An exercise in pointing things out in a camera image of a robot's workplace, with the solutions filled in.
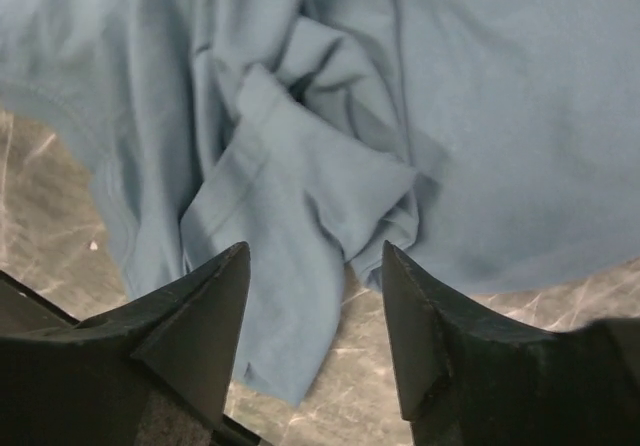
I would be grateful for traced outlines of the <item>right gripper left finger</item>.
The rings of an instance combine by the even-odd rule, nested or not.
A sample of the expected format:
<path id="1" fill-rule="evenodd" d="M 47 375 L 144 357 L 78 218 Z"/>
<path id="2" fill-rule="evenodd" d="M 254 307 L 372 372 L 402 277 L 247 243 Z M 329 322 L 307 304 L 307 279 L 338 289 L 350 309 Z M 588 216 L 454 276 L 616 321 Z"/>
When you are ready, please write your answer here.
<path id="1" fill-rule="evenodd" d="M 246 445 L 224 412 L 249 289 L 238 243 L 135 301 L 77 320 L 1 278 L 5 445 Z"/>

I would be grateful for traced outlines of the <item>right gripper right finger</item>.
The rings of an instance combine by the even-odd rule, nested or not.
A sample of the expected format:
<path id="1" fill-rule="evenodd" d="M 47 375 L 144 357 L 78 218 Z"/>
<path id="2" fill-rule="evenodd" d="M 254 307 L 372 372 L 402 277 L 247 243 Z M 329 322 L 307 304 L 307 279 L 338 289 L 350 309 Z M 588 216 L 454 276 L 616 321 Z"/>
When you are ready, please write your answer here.
<path id="1" fill-rule="evenodd" d="M 384 312 L 417 445 L 635 445 L 639 322 L 550 332 L 503 316 L 386 244 Z"/>

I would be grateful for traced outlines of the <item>grey-blue t-shirt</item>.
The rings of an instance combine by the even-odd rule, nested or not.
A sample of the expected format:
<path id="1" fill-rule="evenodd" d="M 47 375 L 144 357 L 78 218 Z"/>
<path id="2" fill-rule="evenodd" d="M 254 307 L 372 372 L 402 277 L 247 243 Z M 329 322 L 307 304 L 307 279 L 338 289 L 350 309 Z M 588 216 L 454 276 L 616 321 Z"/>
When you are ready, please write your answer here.
<path id="1" fill-rule="evenodd" d="M 1 101 L 131 297 L 249 244 L 233 376 L 293 405 L 385 242 L 467 294 L 639 254 L 639 0 L 1 0 Z"/>

